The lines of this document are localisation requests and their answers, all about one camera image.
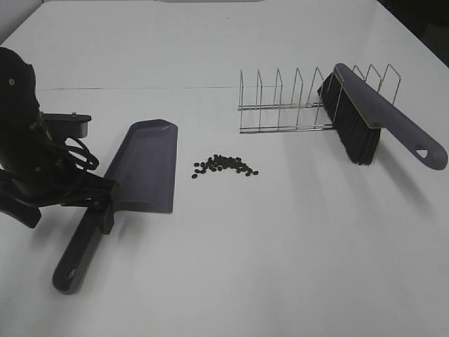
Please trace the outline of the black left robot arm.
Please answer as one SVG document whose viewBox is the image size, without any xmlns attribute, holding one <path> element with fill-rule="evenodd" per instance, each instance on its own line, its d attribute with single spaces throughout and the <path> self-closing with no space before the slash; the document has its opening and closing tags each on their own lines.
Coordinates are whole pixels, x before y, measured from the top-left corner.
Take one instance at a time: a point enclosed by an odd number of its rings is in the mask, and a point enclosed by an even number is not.
<svg viewBox="0 0 449 337">
<path fill-rule="evenodd" d="M 91 116 L 44 113 L 36 74 L 15 51 L 1 48 L 1 212 L 34 228 L 41 208 L 111 211 L 117 183 L 93 173 L 98 158 L 83 143 Z"/>
</svg>

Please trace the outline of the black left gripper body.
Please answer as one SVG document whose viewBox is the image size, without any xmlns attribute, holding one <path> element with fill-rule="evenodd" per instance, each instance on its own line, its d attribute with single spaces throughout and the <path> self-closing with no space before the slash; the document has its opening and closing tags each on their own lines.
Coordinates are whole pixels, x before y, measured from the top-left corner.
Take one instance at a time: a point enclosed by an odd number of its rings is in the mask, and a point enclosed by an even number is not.
<svg viewBox="0 0 449 337">
<path fill-rule="evenodd" d="M 106 178 L 91 173 L 98 158 L 78 138 L 1 139 L 1 207 L 93 207 Z"/>
</svg>

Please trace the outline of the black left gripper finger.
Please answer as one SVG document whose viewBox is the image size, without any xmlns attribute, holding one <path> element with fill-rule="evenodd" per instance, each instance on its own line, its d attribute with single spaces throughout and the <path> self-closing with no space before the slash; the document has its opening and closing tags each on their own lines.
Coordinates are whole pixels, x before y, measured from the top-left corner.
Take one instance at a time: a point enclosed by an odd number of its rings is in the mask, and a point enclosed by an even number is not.
<svg viewBox="0 0 449 337">
<path fill-rule="evenodd" d="M 30 206 L 2 206 L 1 212 L 16 219 L 28 228 L 35 228 L 41 219 L 38 208 Z"/>
<path fill-rule="evenodd" d="M 106 180 L 107 186 L 95 198 L 95 220 L 102 234 L 110 234 L 114 225 L 114 202 L 117 197 L 118 183 L 114 180 Z"/>
</svg>

